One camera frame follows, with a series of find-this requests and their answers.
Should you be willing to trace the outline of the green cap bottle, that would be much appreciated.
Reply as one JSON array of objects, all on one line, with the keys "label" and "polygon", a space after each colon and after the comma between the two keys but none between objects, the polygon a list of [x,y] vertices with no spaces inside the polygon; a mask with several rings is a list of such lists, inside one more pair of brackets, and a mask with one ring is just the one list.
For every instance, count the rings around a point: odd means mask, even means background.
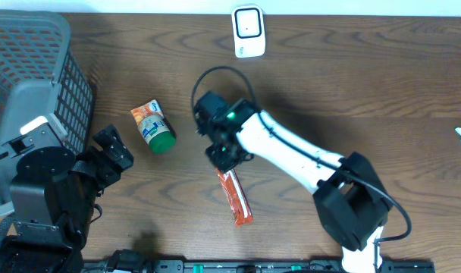
[{"label": "green cap bottle", "polygon": [[176,138],[161,115],[150,115],[138,124],[138,129],[149,148],[162,154],[176,143]]}]

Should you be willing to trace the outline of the orange Kleenex tissue pack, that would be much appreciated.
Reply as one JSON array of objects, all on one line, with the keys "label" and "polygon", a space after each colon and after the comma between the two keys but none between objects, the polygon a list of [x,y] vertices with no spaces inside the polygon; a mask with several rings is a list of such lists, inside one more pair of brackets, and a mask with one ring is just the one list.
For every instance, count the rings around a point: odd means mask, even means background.
[{"label": "orange Kleenex tissue pack", "polygon": [[151,115],[159,115],[162,118],[164,117],[163,111],[156,99],[153,99],[145,105],[132,109],[130,113],[133,115],[136,124],[139,124],[143,119]]}]

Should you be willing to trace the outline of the orange chocolate bar wrapper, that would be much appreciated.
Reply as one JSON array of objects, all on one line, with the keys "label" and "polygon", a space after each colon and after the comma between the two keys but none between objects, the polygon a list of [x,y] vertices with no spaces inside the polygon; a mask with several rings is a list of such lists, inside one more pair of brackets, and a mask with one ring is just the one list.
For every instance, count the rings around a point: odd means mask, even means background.
[{"label": "orange chocolate bar wrapper", "polygon": [[249,203],[234,169],[227,172],[216,170],[221,186],[234,215],[236,227],[254,222]]}]

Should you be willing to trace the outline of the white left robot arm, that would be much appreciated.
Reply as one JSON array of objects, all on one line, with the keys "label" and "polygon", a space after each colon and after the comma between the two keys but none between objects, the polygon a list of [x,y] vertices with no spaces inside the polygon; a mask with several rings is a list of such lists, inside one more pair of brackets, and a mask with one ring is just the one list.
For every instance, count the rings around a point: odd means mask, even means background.
[{"label": "white left robot arm", "polygon": [[82,249],[105,189],[133,166],[117,129],[94,135],[96,146],[75,154],[62,133],[44,123],[9,140],[17,159],[10,183],[16,234],[0,243],[0,272],[80,272]]}]

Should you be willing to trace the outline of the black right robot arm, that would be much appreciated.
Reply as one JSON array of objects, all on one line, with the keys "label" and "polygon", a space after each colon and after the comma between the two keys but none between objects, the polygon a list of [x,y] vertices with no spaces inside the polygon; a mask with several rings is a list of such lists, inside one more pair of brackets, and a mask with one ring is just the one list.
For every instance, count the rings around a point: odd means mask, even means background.
[{"label": "black right robot arm", "polygon": [[313,145],[245,99],[199,102],[193,112],[212,141],[206,154],[215,167],[226,172],[255,155],[277,166],[312,194],[322,227],[342,247],[344,271],[381,268],[379,240],[392,202],[367,158]]}]

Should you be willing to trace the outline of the white barcode scanner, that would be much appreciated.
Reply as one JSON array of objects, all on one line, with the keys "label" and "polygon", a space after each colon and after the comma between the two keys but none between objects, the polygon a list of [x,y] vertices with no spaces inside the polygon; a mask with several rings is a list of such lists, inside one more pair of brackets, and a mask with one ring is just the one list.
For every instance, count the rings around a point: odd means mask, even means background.
[{"label": "white barcode scanner", "polygon": [[234,51],[237,58],[254,58],[265,53],[266,38],[262,9],[256,5],[236,7],[231,14]]}]

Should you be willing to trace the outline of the grey plastic mesh basket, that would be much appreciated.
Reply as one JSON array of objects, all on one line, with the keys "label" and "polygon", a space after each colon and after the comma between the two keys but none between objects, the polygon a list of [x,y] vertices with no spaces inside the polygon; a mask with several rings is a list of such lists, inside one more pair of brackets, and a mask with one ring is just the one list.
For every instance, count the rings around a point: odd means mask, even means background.
[{"label": "grey plastic mesh basket", "polygon": [[0,217],[14,209],[17,158],[9,140],[35,120],[58,119],[75,154],[85,150],[96,95],[71,51],[71,28],[52,12],[0,10]]}]

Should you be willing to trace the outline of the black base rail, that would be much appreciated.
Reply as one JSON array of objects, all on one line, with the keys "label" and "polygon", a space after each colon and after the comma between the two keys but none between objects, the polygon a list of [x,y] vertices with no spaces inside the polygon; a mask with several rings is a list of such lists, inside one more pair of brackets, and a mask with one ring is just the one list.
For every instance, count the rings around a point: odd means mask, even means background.
[{"label": "black base rail", "polygon": [[123,249],[99,261],[84,262],[82,272],[146,272],[146,273],[340,273],[339,259],[312,260],[187,260],[183,256],[157,256]]}]

